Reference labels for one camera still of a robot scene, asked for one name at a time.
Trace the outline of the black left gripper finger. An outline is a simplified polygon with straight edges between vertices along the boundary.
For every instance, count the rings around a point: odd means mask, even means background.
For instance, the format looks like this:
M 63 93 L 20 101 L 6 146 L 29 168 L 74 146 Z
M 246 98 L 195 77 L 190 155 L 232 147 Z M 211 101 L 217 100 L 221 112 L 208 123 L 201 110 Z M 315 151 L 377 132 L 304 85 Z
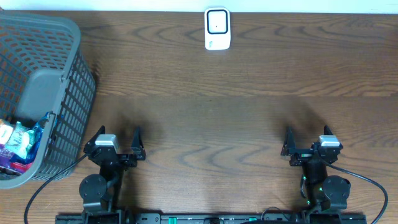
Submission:
M 105 133 L 105 127 L 101 126 L 96 134 L 85 144 L 85 150 L 92 150 L 95 147 L 95 141 L 99 135 Z
M 131 149 L 135 155 L 143 155 L 144 154 L 144 146 L 141 140 L 141 129 L 137 127 L 134 131 L 133 140 L 131 144 Z

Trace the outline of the purple red snack bag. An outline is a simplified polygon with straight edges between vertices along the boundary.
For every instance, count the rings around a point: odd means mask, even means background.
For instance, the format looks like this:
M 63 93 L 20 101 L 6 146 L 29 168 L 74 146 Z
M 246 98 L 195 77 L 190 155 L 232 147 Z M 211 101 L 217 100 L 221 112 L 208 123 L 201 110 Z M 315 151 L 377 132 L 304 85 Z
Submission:
M 22 175 L 30 169 L 32 163 L 21 164 L 18 162 L 11 162 L 11 158 L 14 153 L 5 149 L 4 145 L 1 145 L 1 173 L 7 175 Z

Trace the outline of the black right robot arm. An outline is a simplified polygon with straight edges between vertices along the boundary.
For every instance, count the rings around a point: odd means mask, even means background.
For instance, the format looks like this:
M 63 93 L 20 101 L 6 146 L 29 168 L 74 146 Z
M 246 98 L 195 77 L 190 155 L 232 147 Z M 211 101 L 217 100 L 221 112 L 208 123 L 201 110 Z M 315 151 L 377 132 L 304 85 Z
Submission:
M 291 166 L 303 170 L 300 193 L 308 209 L 301 212 L 304 223 L 341 223 L 341 211 L 347 208 L 351 184 L 338 175 L 328 175 L 327 166 L 338 159 L 343 145 L 328 126 L 309 148 L 296 146 L 291 128 L 287 128 L 281 156 L 289 156 Z

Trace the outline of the teal snack packet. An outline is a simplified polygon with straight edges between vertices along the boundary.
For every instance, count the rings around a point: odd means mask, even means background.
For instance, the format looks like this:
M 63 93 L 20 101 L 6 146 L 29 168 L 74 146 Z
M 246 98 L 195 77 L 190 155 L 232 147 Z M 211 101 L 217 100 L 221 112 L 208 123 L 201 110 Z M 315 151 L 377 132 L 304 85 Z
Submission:
M 9 137 L 5 142 L 5 148 L 25 159 L 35 143 L 34 130 L 24 127 L 21 122 L 6 123 L 6 130 Z

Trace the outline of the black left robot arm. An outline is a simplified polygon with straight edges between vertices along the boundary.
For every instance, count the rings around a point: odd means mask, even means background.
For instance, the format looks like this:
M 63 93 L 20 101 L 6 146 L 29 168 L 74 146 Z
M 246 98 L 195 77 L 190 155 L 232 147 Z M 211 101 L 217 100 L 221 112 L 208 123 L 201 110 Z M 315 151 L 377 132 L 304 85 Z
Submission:
M 104 126 L 85 144 L 83 152 L 100 170 L 85 177 L 79 186 L 83 223 L 134 222 L 131 212 L 118 207 L 118 198 L 124 172 L 146 159 L 140 128 L 134 131 L 131 151 L 130 154 L 119 152 L 116 135 L 106 134 Z

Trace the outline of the small orange snack box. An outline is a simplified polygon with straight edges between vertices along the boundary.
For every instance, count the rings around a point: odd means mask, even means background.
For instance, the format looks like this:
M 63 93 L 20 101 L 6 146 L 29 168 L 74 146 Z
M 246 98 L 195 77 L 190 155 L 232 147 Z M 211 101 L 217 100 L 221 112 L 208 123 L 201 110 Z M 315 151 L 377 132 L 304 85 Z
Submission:
M 0 120 L 0 144 L 5 145 L 14 131 L 14 126 L 3 119 Z

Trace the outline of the blue Oreo cookie pack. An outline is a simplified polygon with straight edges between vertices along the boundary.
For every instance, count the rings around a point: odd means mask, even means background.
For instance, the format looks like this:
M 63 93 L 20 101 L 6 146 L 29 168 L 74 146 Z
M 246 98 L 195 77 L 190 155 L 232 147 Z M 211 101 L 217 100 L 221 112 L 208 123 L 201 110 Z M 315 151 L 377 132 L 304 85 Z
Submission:
M 36 124 L 30 128 L 27 133 L 30 136 L 30 139 L 33 140 L 33 143 L 30 143 L 30 149 L 26 150 L 26 157 L 22 158 L 21 156 L 18 156 L 17 154 L 14 154 L 12 158 L 10 159 L 11 162 L 17 162 L 23 165 L 30 164 L 34 162 L 35 157 L 37 155 L 37 151 L 40 146 L 40 141 L 43 136 L 44 132 L 44 127 L 47 122 L 49 122 L 49 117 L 50 113 L 46 112 L 45 115 L 36 122 Z

